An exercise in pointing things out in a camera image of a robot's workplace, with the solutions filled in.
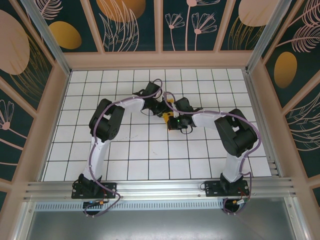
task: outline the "dark green wall panel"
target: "dark green wall panel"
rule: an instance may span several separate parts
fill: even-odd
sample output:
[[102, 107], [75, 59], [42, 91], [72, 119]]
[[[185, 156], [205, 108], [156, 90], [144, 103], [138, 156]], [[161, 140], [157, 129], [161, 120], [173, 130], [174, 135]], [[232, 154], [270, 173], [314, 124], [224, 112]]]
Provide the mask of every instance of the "dark green wall panel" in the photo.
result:
[[222, 51], [253, 50], [265, 29], [265, 26], [246, 26], [241, 22], [239, 19], [240, 3], [241, 0], [235, 1], [231, 18], [220, 49]]
[[[52, 70], [52, 65], [8, 1], [0, 1], [0, 14], [1, 17], [5, 19], [8, 19], [7, 14], [9, 14], [18, 21], [19, 26], [21, 25], [25, 32], [15, 32], [17, 25], [14, 25], [16, 23], [12, 18], [9, 19], [9, 22], [5, 23], [9, 28], [10, 26], [12, 27], [10, 31], [7, 30], [6, 33], [2, 33], [0, 35], [0, 44], [1, 41], [5, 43], [10, 41], [12, 46], [9, 47], [12, 47], [12, 49], [15, 50], [12, 51], [12, 54], [9, 56], [0, 54], [0, 62], [2, 62], [2, 64], [0, 64], [0, 77], [3, 78], [14, 90], [16, 90], [32, 107], [37, 109]], [[9, 36], [8, 34], [21, 34], [21, 36], [12, 38], [12, 35]], [[25, 45], [25, 49], [21, 48], [20, 38], [25, 38], [27, 39], [26, 41], [28, 41]], [[29, 52], [29, 59], [26, 58], [27, 52]], [[20, 66], [25, 63], [27, 63], [27, 66], [22, 73], [13, 74], [3, 67], [3, 63], [5, 63], [5, 61], [11, 61], [13, 68], [20, 68]]]
[[0, 178], [11, 181], [33, 118], [0, 90]]
[[101, 42], [106, 52], [141, 52], [155, 51], [155, 11], [153, 0], [124, 0], [123, 4], [128, 7], [126, 11], [118, 11], [121, 14], [114, 14], [108, 17], [99, 8], [97, 1], [103, 4], [105, 8], [116, 13], [121, 1], [113, 0], [90, 0], [93, 15], [100, 33]]
[[6, 196], [7, 196], [6, 192], [0, 191], [0, 212], [1, 212], [2, 206], [4, 205]]
[[314, 188], [313, 193], [314, 193], [315, 199], [318, 203], [318, 206], [320, 208], [320, 187]]
[[265, 65], [282, 107], [320, 70], [320, 12], [307, 3], [316, 0], [304, 1]]
[[[26, 11], [22, 3], [20, 1], [19, 3], [22, 9]], [[52, 23], [60, 23], [60, 25], [56, 27], [60, 37], [62, 39], [66, 39], [68, 42], [68, 45], [74, 46], [74, 48], [60, 46], [62, 52], [64, 53], [97, 52], [97, 47], [94, 42], [94, 38], [91, 34], [91, 30], [87, 22], [86, 15], [80, 0], [55, 0], [55, 1], [37, 0], [35, 1], [35, 4], [39, 8], [39, 11], [41, 12], [41, 15], [43, 16], [44, 20], [48, 24], [49, 28]], [[80, 36], [81, 42], [79, 46], [76, 43], [78, 42], [78, 39], [74, 39], [75, 36], [70, 34], [71, 28], [72, 28], [70, 25], [78, 32]]]
[[278, 28], [276, 29], [275, 33], [273, 34], [273, 36], [272, 36], [272, 38], [270, 40], [270, 42], [268, 43], [268, 45], [266, 46], [265, 50], [263, 51], [262, 58], [264, 58], [265, 55], [267, 54], [267, 52], [269, 51], [272, 43], [274, 42], [274, 40], [275, 40], [276, 36], [278, 35], [278, 33], [279, 33], [280, 29], [282, 28], [282, 26], [284, 25], [288, 15], [290, 14], [290, 12], [291, 12], [292, 8], [294, 7], [294, 5], [296, 4], [296, 2], [297, 2], [297, 0], [292, 0], [291, 1], [290, 6], [289, 6], [288, 10], [286, 11], [286, 14], [285, 14], [284, 18], [280, 22]]
[[320, 84], [286, 116], [290, 132], [309, 178], [320, 174]]
[[212, 51], [226, 2], [225, 0], [198, 1], [196, 6], [189, 7], [185, 0], [164, 0], [163, 51], [185, 51], [186, 35], [188, 51]]

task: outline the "black grid line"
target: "black grid line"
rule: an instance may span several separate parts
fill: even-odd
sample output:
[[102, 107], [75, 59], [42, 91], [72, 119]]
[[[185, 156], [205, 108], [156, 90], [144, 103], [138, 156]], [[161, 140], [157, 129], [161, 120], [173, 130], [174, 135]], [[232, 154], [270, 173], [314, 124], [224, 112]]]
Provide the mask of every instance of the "black grid line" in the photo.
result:
[[[134, 92], [134, 83], [132, 82], [132, 92]], [[130, 142], [131, 142], [131, 125], [132, 125], [132, 113], [130, 114], [130, 127], [129, 127], [129, 147], [128, 147], [128, 165], [126, 170], [126, 180], [129, 180], [129, 164], [130, 164]]]
[[[87, 82], [87, 77], [88, 77], [88, 72], [86, 72], [85, 83]], [[81, 101], [80, 101], [80, 105], [79, 105], [79, 109], [78, 109], [78, 115], [77, 115], [77, 117], [76, 117], [76, 121], [75, 121], [75, 122], [78, 122], [79, 113], [80, 113], [80, 108], [81, 108], [81, 103], [82, 103], [82, 98], [83, 98], [83, 96], [81, 97]], [[71, 143], [71, 147], [70, 147], [68, 162], [66, 163], [66, 168], [65, 168], [65, 173], [64, 173], [63, 181], [66, 180], [66, 176], [67, 176], [67, 170], [68, 170], [68, 166], [69, 166], [69, 161], [70, 161], [70, 155], [71, 155], [71, 150], [72, 150], [73, 142], [74, 142], [74, 139], [75, 139], [76, 129], [77, 129], [77, 126], [74, 127], [74, 132], [73, 132], [73, 137], [72, 137], [72, 143]]]
[[[181, 87], [182, 87], [182, 96], [184, 96], [184, 86], [182, 84], [182, 71], [180, 69], [180, 74], [181, 74]], [[188, 162], [189, 162], [189, 173], [190, 173], [190, 179], [192, 178], [191, 177], [191, 165], [190, 165], [190, 155], [189, 155], [189, 144], [188, 144], [188, 134], [185, 135], [186, 137], [186, 149], [187, 149], [187, 152], [188, 152]]]
[[57, 121], [58, 124], [57, 124], [57, 126], [55, 126], [54, 136], [53, 136], [52, 143], [51, 143], [51, 146], [50, 146], [50, 152], [49, 152], [49, 154], [48, 154], [48, 157], [47, 157], [47, 160], [46, 160], [46, 167], [45, 167], [45, 170], [44, 170], [44, 173], [43, 173], [43, 180], [45, 179], [46, 174], [47, 174], [47, 169], [48, 169], [48, 165], [49, 165], [49, 161], [50, 161], [52, 149], [53, 149], [53, 147], [54, 147], [54, 142], [55, 142], [56, 135], [57, 135], [57, 131], [58, 131], [58, 125], [59, 125], [59, 122], [60, 122], [60, 118], [61, 118], [61, 114], [62, 114], [62, 109], [64, 109], [64, 105], [65, 105], [66, 96], [67, 96], [67, 92], [68, 92], [68, 89], [69, 89], [70, 81], [69, 81], [69, 83], [67, 84], [67, 88], [66, 88], [66, 91], [65, 91], [65, 96], [64, 96], [64, 99], [63, 99], [63, 103], [62, 103], [61, 110], [60, 110], [59, 117], [58, 117], [58, 121]]
[[[198, 80], [198, 71], [195, 71], [196, 74], [196, 79]], [[201, 94], [200, 94], [200, 87], [199, 87], [199, 80], [197, 81], [198, 83], [198, 91], [199, 91], [199, 96], [200, 96], [200, 105], [202, 107], [202, 102], [201, 102]], [[205, 144], [206, 144], [206, 152], [208, 154], [208, 161], [209, 161], [209, 168], [210, 168], [210, 176], [212, 178], [212, 172], [211, 172], [211, 164], [210, 164], [210, 159], [209, 159], [209, 149], [208, 149], [208, 141], [207, 141], [207, 135], [206, 135], [206, 128], [204, 128], [204, 137], [205, 137]]]
[[150, 110], [148, 111], [148, 180], [149, 179], [150, 179]]
[[232, 98], [233, 98], [233, 101], [234, 101], [234, 105], [235, 105], [235, 108], [237, 108], [237, 104], [236, 104], [236, 100], [235, 100], [235, 95], [234, 95], [234, 91], [233, 91], [232, 86], [231, 86], [231, 82], [230, 82], [230, 77], [229, 77], [228, 70], [226, 71], [226, 74], [228, 75], [228, 79], [229, 79], [229, 84], [230, 84], [230, 88], [231, 88], [231, 92], [232, 92]]
[[249, 162], [249, 167], [250, 167], [250, 172], [252, 174], [252, 177], [254, 177], [254, 172], [252, 171], [252, 167], [251, 167], [251, 162], [250, 162], [250, 157], [248, 156], [246, 159], [248, 159], [248, 162]]
[[[250, 159], [255, 159], [255, 158], [265, 158], [267, 159], [266, 156], [249, 156], [248, 157], [248, 161], [250, 162]], [[190, 158], [186, 158], [186, 157], [171, 157], [170, 159], [168, 158], [152, 158], [150, 159], [150, 161], [167, 161], [167, 160], [198, 160], [198, 159], [227, 159], [227, 156], [225, 157], [221, 157], [221, 156], [216, 156], [216, 157], [190, 157]], [[146, 161], [147, 159], [130, 159], [130, 161]], [[70, 160], [70, 162], [86, 162], [87, 160]], [[109, 161], [113, 161], [113, 162], [120, 162], [120, 161], [128, 161], [128, 159], [109, 159]], [[55, 161], [50, 161], [50, 163], [65, 163], [67, 161], [65, 160], [55, 160]]]
[[[167, 90], [167, 71], [164, 70], [164, 81], [165, 81], [165, 91], [168, 91]], [[166, 141], [167, 141], [167, 146], [168, 146], [168, 171], [169, 171], [169, 180], [170, 180], [170, 153], [169, 153], [169, 131], [168, 129], [166, 130]]]

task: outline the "purple cable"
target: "purple cable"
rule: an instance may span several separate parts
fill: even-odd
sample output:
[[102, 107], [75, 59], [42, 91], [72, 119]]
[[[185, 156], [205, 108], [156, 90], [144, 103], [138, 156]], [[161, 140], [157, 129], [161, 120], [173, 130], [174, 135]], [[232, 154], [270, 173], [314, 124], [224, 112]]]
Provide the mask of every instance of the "purple cable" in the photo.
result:
[[[168, 103], [167, 101], [167, 95], [171, 95], [173, 96], [173, 99], [175, 99], [175, 96], [169, 92], [169, 91], [165, 91], [163, 93], [163, 98], [164, 98], [164, 101], [165, 101], [165, 104], [174, 112], [177, 112], [179, 114], [188, 114], [188, 115], [193, 115], [193, 114], [198, 114], [198, 113], [210, 113], [210, 114], [216, 114], [216, 115], [226, 115], [226, 116], [230, 116], [230, 117], [233, 117], [233, 118], [237, 118], [247, 124], [249, 124], [253, 130], [255, 131], [257, 137], [258, 137], [258, 144], [257, 146], [255, 146], [253, 149], [251, 149], [250, 151], [246, 152], [241, 160], [241, 163], [240, 163], [240, 168], [239, 168], [239, 172], [242, 176], [247, 176], [247, 175], [250, 175], [250, 190], [249, 190], [249, 196], [248, 196], [248, 199], [250, 199], [250, 196], [251, 196], [251, 190], [252, 190], [252, 174], [251, 172], [247, 172], [247, 173], [242, 173], [242, 169], [243, 169], [243, 166], [244, 166], [244, 163], [245, 163], [245, 160], [246, 158], [248, 157], [249, 154], [253, 153], [255, 150], [257, 150], [261, 143], [262, 143], [262, 140], [261, 140], [261, 134], [259, 133], [259, 130], [251, 123], [249, 122], [247, 119], [241, 117], [241, 116], [238, 116], [238, 115], [235, 115], [235, 114], [232, 114], [232, 113], [229, 113], [229, 112], [222, 112], [222, 111], [212, 111], [212, 110], [203, 110], [203, 111], [196, 111], [196, 112], [187, 112], [187, 111], [179, 111], [175, 108], [173, 108], [172, 106], [170, 106], [170, 104]], [[225, 198], [223, 200], [223, 208], [222, 210], [228, 214], [228, 213], [232, 213], [233, 215], [236, 215], [236, 213], [234, 212], [231, 212], [229, 211], [228, 209], [225, 208], [225, 204], [226, 204], [226, 201], [228, 200], [228, 198]], [[245, 204], [237, 213], [240, 213], [243, 211], [243, 209], [245, 208], [247, 204]]]
[[148, 96], [132, 96], [132, 97], [128, 97], [128, 98], [125, 98], [125, 99], [123, 99], [123, 100], [120, 100], [120, 101], [115, 101], [115, 102], [111, 103], [110, 105], [108, 105], [108, 106], [104, 109], [104, 111], [101, 113], [101, 115], [99, 116], [98, 120], [96, 121], [96, 123], [95, 123], [95, 125], [94, 125], [94, 128], [93, 128], [94, 145], [93, 145], [92, 150], [91, 150], [90, 155], [89, 155], [89, 171], [90, 171], [90, 174], [91, 174], [92, 179], [94, 180], [94, 182], [95, 182], [96, 184], [98, 184], [98, 185], [99, 185], [101, 188], [103, 188], [104, 190], [106, 190], [106, 191], [108, 191], [108, 192], [110, 192], [110, 193], [116, 194], [116, 195], [118, 196], [118, 199], [117, 199], [113, 204], [111, 204], [106, 210], [100, 211], [100, 212], [98, 212], [98, 213], [95, 214], [95, 215], [89, 215], [89, 214], [87, 213], [87, 209], [88, 209], [89, 207], [91, 207], [90, 205], [88, 205], [88, 206], [84, 209], [84, 213], [85, 213], [85, 215], [86, 215], [87, 217], [90, 216], [91, 218], [94, 218], [94, 217], [99, 217], [99, 216], [105, 214], [107, 211], [109, 211], [109, 209], [111, 209], [114, 205], [116, 205], [116, 204], [120, 201], [120, 198], [121, 198], [121, 195], [120, 195], [119, 193], [117, 193], [116, 191], [112, 191], [111, 189], [109, 189], [109, 188], [105, 187], [104, 185], [102, 185], [102, 184], [95, 178], [94, 173], [92, 172], [92, 165], [91, 165], [92, 155], [93, 155], [93, 152], [94, 152], [94, 150], [95, 150], [95, 148], [96, 148], [96, 145], [97, 145], [97, 143], [98, 143], [98, 138], [97, 138], [96, 133], [97, 133], [97, 128], [98, 128], [98, 125], [99, 125], [101, 119], [104, 117], [105, 113], [106, 113], [112, 106], [114, 106], [114, 105], [116, 105], [116, 104], [120, 104], [120, 103], [123, 103], [123, 102], [125, 102], [125, 101], [132, 100], [132, 99], [146, 99], [146, 98], [151, 98], [151, 97], [157, 95], [157, 94], [162, 90], [163, 82], [162, 82], [161, 79], [156, 79], [156, 80], [153, 81], [153, 83], [156, 82], [156, 81], [160, 81], [160, 87], [159, 87], [159, 89], [158, 89], [155, 93], [153, 93], [153, 94], [151, 94], [151, 95], [148, 95]]

